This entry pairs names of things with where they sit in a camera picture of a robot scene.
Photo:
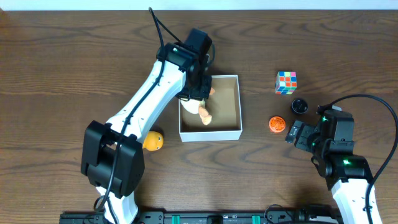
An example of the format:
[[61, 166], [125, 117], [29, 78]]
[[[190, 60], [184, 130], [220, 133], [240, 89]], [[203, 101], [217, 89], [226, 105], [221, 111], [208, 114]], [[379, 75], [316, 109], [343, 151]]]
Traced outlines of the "colourful puzzle cube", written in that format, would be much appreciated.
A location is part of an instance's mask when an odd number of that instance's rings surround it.
[[275, 77], [275, 93], [291, 95], [297, 89], [296, 72], [278, 72]]

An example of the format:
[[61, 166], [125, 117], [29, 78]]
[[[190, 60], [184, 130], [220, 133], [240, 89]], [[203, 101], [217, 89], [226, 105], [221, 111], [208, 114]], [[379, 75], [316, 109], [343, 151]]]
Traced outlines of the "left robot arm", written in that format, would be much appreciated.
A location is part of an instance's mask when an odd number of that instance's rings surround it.
[[101, 194], [94, 209], [109, 223], [132, 223], [138, 215], [134, 190], [145, 165], [143, 143], [174, 97], [204, 100], [211, 93], [212, 44], [168, 43], [157, 53], [150, 75], [116, 115], [85, 130], [81, 173]]

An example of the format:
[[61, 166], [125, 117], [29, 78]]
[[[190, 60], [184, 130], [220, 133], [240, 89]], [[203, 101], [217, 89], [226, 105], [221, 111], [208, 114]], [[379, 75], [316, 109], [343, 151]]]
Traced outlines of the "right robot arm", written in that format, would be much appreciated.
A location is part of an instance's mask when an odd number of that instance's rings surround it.
[[295, 120], [285, 141], [312, 154], [311, 162], [326, 180], [344, 223], [381, 223], [373, 175], [363, 156], [353, 154], [354, 118], [352, 114], [326, 110], [317, 125]]

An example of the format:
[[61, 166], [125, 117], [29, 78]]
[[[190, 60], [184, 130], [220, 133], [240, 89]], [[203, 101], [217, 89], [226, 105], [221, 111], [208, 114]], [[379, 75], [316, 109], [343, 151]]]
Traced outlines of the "orange yellow rubber toy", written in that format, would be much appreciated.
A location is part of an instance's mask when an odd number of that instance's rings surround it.
[[156, 131], [149, 131], [142, 147], [148, 151], [157, 151], [164, 145], [164, 137]]

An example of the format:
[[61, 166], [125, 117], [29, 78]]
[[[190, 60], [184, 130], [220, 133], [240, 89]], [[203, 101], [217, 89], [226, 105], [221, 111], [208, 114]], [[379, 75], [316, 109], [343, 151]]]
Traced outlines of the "plush duck toy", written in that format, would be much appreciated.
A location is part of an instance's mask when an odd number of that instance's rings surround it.
[[209, 125], [212, 120], [212, 115], [209, 114], [205, 108], [205, 100], [194, 100], [194, 99], [180, 99], [183, 108], [191, 114], [199, 115], [204, 125]]

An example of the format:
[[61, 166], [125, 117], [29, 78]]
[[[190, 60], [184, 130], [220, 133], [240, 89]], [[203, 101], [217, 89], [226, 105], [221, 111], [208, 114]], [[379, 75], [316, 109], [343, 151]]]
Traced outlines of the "white cardboard box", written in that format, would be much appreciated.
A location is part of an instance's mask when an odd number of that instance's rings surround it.
[[215, 93], [205, 100], [205, 109], [212, 116], [204, 125], [199, 114], [188, 112], [178, 102], [179, 134], [183, 142], [238, 140], [243, 131], [239, 79], [237, 75], [213, 75]]

